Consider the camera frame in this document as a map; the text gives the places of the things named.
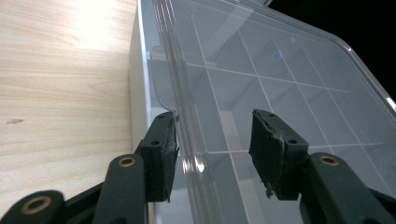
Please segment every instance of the metal ring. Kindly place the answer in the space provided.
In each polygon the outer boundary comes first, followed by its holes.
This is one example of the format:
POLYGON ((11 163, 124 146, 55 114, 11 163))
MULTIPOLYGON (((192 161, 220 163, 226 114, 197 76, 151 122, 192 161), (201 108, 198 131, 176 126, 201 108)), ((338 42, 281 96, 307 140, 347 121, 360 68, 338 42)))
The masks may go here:
POLYGON ((48 207, 51 201, 52 199, 49 196, 37 196, 29 200, 29 202, 27 202, 26 204, 24 204, 21 209, 21 212, 25 215, 35 214, 48 207))
POLYGON ((340 162, 338 162, 336 159, 332 158, 332 157, 328 157, 328 156, 322 156, 320 157, 321 162, 325 163, 326 165, 339 165, 340 162))
POLYGON ((128 167, 134 165, 136 160, 133 157, 125 157, 119 160, 119 166, 128 167))

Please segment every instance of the black background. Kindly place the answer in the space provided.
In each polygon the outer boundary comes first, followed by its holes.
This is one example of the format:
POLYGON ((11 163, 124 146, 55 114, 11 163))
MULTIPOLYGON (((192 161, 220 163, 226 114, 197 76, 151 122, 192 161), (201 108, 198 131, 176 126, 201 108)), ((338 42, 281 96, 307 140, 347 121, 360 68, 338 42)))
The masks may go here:
POLYGON ((342 38, 396 100, 394 1, 273 0, 269 7, 342 38))

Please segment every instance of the wood grain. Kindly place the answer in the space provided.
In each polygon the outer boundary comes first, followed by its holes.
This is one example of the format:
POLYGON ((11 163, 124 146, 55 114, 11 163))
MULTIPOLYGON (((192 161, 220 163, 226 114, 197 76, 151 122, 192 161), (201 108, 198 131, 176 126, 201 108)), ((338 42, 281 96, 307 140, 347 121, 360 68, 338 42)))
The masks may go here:
POLYGON ((131 153, 135 0, 0 1, 0 217, 18 199, 66 199, 131 153))

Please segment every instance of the transparent plastic container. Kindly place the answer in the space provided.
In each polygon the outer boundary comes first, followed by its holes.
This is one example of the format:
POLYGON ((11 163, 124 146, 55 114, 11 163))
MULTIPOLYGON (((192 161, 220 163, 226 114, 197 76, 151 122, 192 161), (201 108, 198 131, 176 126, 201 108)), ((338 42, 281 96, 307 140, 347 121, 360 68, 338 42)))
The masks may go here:
POLYGON ((265 195, 248 154, 253 109, 396 195, 394 103, 344 41, 249 2, 152 6, 142 17, 148 75, 177 117, 194 223, 303 223, 298 201, 265 195))

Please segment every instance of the clear plastic box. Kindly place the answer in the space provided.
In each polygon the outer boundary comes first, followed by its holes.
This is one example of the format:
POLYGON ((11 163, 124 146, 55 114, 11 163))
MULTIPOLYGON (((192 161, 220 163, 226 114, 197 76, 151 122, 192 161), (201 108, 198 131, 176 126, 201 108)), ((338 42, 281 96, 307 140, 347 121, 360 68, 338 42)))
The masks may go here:
POLYGON ((177 117, 194 223, 302 223, 299 202, 266 197, 248 155, 256 108, 396 195, 394 103, 344 41, 249 2, 138 4, 145 75, 152 102, 177 117))

